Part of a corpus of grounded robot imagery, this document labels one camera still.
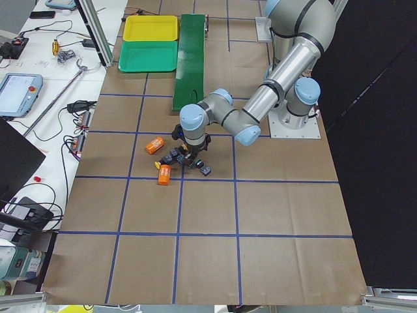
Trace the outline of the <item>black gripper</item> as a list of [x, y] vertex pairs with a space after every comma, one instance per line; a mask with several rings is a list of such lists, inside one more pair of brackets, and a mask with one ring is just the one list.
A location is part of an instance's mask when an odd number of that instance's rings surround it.
[[188, 156], [190, 162], [194, 162], [198, 154], [202, 151], [207, 151], [210, 143], [210, 135], [204, 133], [200, 138], [191, 140], [185, 136], [185, 133], [180, 124], [176, 124], [174, 130], [171, 133], [171, 137], [174, 140], [181, 139], [185, 146], [185, 156]]

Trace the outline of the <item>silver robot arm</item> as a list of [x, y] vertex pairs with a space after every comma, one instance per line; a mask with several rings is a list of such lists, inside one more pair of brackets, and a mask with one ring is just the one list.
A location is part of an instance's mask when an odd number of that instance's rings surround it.
[[288, 114], [307, 119], [320, 95], [319, 84], [303, 73], [328, 49], [335, 30], [336, 12], [329, 1], [267, 1], [273, 64], [265, 80], [246, 105], [238, 110], [225, 89], [217, 89], [198, 102], [185, 105], [171, 136], [183, 141], [181, 164], [201, 168], [198, 154], [211, 142], [205, 127], [219, 124], [244, 146], [260, 135], [260, 122], [268, 113], [285, 106]]

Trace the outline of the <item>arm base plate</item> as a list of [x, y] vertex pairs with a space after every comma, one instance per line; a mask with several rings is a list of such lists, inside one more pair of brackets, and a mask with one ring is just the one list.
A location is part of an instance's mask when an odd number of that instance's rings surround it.
[[270, 26], [271, 20], [267, 17], [256, 17], [255, 18], [255, 28], [257, 33], [258, 42], [270, 42]]
[[268, 114], [268, 122], [270, 137], [273, 139], [321, 139], [314, 108], [303, 117], [292, 115], [287, 108], [274, 108]]

